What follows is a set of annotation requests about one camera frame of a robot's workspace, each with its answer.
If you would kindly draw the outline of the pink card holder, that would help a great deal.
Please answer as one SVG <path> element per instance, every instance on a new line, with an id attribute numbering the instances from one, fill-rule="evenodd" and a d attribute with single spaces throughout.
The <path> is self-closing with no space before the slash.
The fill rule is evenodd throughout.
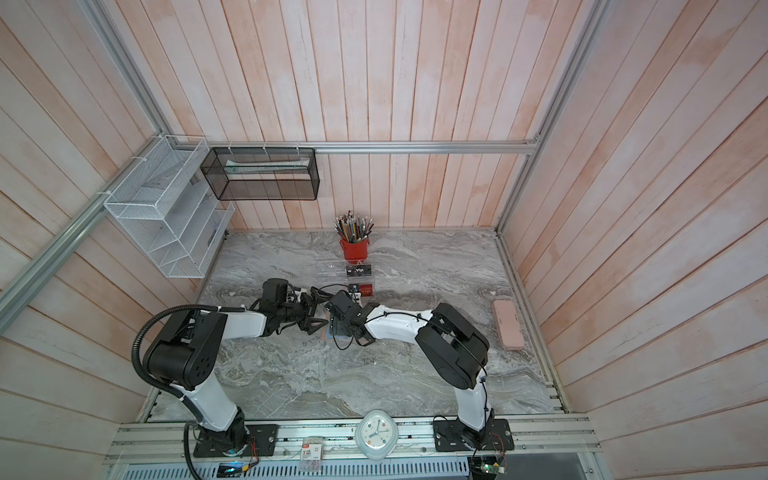
<path id="1" fill-rule="evenodd" d="M 326 327 L 325 338 L 335 340 L 340 346 L 354 342 L 355 328 L 346 321 L 331 319 Z"/>

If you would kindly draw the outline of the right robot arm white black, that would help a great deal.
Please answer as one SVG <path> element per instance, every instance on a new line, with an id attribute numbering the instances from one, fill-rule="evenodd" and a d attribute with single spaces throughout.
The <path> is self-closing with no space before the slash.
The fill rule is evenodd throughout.
<path id="1" fill-rule="evenodd" d="M 405 311 L 371 302 L 365 306 L 340 291 L 327 303 L 332 321 L 346 327 L 355 342 L 397 340 L 418 346 L 438 375 L 454 388 L 457 420 L 480 434 L 492 417 L 486 387 L 487 338 L 455 307 L 442 302 L 431 310 Z"/>

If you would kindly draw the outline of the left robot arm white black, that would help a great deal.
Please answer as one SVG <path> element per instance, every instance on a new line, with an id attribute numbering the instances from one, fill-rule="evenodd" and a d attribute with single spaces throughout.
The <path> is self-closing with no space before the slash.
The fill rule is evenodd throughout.
<path id="1" fill-rule="evenodd" d="M 147 384 L 179 399 L 200 427 L 225 432 L 237 422 L 239 408 L 214 374 L 222 342 L 268 337 L 291 326 L 313 334 L 327 323 L 315 313 L 329 298 L 327 291 L 317 287 L 301 289 L 272 278 L 249 306 L 170 307 L 140 329 L 131 362 Z"/>

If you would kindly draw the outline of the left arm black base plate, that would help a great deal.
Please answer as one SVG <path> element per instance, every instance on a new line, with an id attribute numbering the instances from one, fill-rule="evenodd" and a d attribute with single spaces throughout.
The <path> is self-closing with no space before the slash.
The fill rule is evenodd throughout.
<path id="1" fill-rule="evenodd" d="M 202 428 L 193 454 L 196 458 L 269 457 L 274 454 L 277 432 L 277 424 L 233 425 L 222 432 Z"/>

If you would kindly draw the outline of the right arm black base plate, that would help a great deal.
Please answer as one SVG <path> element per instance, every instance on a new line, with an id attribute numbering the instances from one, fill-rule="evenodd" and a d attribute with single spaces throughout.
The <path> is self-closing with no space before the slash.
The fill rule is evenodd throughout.
<path id="1" fill-rule="evenodd" d="M 435 449 L 438 452 L 507 452 L 515 449 L 512 431 L 506 419 L 490 418 L 480 431 L 471 429 L 458 419 L 434 420 L 432 426 Z"/>

